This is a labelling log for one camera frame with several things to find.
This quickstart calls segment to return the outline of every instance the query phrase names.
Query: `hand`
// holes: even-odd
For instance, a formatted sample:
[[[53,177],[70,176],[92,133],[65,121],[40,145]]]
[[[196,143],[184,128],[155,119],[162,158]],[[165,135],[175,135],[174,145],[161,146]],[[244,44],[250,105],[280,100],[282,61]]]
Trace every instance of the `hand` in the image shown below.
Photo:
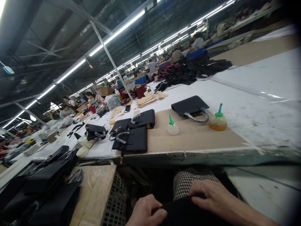
[[[126,226],[157,226],[161,224],[167,217],[166,210],[159,209],[154,215],[151,215],[152,210],[160,207],[162,204],[152,194],[140,198]]]
[[[195,180],[188,195],[203,193],[207,199],[192,197],[192,202],[211,211],[232,225],[277,225],[274,221],[232,195],[222,184],[212,180]]]

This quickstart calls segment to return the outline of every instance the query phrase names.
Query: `cardboard box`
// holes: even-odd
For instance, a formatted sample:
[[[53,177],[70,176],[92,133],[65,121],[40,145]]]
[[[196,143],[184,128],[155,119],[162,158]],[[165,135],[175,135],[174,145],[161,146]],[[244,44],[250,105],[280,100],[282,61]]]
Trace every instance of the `cardboard box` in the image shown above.
[[[78,107],[76,110],[78,112],[81,112],[83,109],[86,109],[88,107],[88,103],[83,104],[82,106]]]
[[[101,90],[101,95],[102,96],[109,96],[112,94],[112,88],[111,87],[102,87],[100,88]]]

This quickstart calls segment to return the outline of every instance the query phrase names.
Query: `houndstooth fabric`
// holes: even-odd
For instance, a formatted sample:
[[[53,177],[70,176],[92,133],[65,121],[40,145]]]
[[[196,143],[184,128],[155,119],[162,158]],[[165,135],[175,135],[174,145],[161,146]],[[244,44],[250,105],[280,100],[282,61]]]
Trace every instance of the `houndstooth fabric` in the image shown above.
[[[173,178],[173,200],[187,196],[193,180],[205,179],[220,183],[213,172],[208,169],[196,170],[193,168],[188,168],[178,172]]]

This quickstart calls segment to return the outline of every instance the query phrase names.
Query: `white fabric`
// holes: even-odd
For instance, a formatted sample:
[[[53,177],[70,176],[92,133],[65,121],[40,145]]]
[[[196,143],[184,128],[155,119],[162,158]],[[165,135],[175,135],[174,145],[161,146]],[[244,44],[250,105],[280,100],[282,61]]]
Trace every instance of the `white fabric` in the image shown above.
[[[155,70],[155,68],[156,68],[156,64],[155,64],[154,62],[150,62],[150,63],[148,64],[148,68],[150,69],[150,71],[153,71],[153,70]]]
[[[203,38],[199,37],[194,41],[193,46],[196,47],[197,49],[199,49],[202,47],[203,42],[204,42]]]

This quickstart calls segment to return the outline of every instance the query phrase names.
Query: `plastic crate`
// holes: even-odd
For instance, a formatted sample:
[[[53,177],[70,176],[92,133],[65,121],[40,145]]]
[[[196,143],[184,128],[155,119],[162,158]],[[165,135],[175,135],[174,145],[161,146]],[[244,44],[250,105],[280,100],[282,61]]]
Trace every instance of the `plastic crate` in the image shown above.
[[[138,84],[145,84],[146,83],[146,77],[143,76],[142,78],[139,78],[137,80],[135,80],[135,84],[138,85]]]
[[[108,197],[107,206],[104,210],[102,226],[124,226],[127,189],[120,175],[116,172],[112,188]]]

